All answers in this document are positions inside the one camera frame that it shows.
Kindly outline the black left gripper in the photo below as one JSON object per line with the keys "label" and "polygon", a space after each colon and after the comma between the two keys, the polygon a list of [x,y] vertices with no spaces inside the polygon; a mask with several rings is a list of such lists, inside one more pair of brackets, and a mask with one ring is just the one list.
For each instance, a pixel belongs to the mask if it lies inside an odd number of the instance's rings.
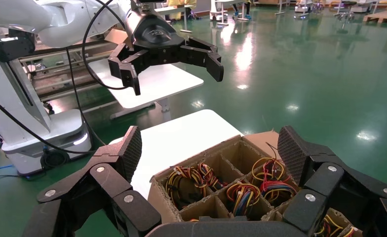
{"label": "black left gripper", "polygon": [[223,80],[224,66],[217,46],[194,37],[184,40],[155,10],[141,7],[130,10],[125,29],[134,49],[119,44],[110,54],[108,64],[111,75],[121,79],[124,87],[132,87],[136,96],[141,95],[138,75],[148,65],[180,61],[206,68],[217,82]]}

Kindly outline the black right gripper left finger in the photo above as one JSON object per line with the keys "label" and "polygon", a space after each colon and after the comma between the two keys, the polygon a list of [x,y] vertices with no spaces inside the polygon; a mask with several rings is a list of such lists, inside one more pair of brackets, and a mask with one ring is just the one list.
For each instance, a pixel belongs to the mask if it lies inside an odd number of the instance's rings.
{"label": "black right gripper left finger", "polygon": [[38,194],[23,236],[73,237],[100,210],[121,235],[146,236],[161,215],[130,183],[141,154],[141,131],[131,126],[119,142],[99,147],[83,168]]}

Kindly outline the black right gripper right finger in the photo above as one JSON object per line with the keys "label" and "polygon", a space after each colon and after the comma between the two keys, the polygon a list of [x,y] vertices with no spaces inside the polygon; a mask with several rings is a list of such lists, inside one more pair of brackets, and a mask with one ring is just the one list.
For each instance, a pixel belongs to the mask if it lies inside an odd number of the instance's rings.
{"label": "black right gripper right finger", "polygon": [[278,154],[300,190],[283,221],[312,236],[327,211],[342,213],[365,237],[387,237],[387,184],[346,165],[329,147],[281,128]]}

